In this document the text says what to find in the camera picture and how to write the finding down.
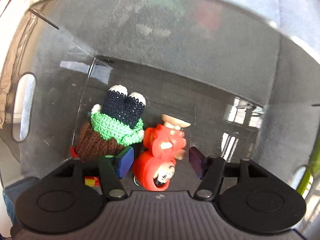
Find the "smoky transparent storage box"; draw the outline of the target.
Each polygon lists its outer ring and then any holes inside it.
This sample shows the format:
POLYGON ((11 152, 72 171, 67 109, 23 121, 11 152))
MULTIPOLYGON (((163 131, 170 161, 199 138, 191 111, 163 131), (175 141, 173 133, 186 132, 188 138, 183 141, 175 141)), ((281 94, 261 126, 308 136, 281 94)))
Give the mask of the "smoky transparent storage box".
POLYGON ((289 183, 319 127, 319 63, 272 23, 220 0, 44 0, 29 8, 5 61, 3 182, 42 178, 70 157, 108 89, 190 123, 188 146, 251 158, 289 183))

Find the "crocheted green brown doll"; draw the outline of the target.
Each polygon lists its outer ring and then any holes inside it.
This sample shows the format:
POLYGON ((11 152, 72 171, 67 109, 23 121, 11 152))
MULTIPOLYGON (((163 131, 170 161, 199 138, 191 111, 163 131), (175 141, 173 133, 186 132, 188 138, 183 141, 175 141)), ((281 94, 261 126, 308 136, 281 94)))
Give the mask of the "crocheted green brown doll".
POLYGON ((141 116, 146 106, 144 96, 127 93, 123 85, 112 86, 105 102, 95 104, 71 148, 73 158, 92 162, 106 155, 117 156, 127 146, 141 143, 144 123, 141 116))

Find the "red hooded toy figure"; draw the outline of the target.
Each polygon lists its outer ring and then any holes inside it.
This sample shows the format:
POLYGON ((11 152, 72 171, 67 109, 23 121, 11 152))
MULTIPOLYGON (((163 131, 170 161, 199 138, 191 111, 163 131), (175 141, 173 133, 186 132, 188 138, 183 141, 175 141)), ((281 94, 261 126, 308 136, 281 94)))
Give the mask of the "red hooded toy figure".
POLYGON ((143 138, 144 151, 132 166, 136 183, 148 191, 165 191, 176 170, 176 161, 185 154, 183 128, 191 123, 162 114, 162 124, 149 127, 143 138))

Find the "green box lid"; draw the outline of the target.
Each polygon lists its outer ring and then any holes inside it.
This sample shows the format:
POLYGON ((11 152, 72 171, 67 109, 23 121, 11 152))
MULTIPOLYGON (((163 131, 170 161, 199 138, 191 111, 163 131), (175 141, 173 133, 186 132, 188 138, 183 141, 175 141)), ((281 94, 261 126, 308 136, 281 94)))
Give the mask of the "green box lid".
POLYGON ((296 191, 305 199, 313 184, 314 175, 319 172, 319 140, 316 141, 312 150, 309 164, 303 173, 296 191))

